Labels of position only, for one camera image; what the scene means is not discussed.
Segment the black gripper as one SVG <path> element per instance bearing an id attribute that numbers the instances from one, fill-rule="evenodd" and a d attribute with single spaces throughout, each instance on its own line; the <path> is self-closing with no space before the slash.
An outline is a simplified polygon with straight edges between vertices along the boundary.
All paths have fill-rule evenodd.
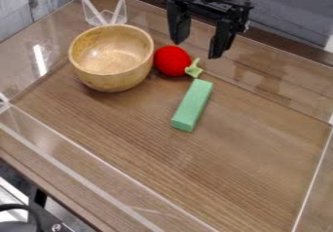
<path id="1" fill-rule="evenodd" d="M 167 0 L 170 35 L 174 43 L 180 45 L 191 35 L 191 14 L 212 20 L 220 19 L 208 52 L 210 59 L 220 58 L 231 49 L 236 31 L 246 32 L 250 29 L 252 9 L 251 0 Z"/>

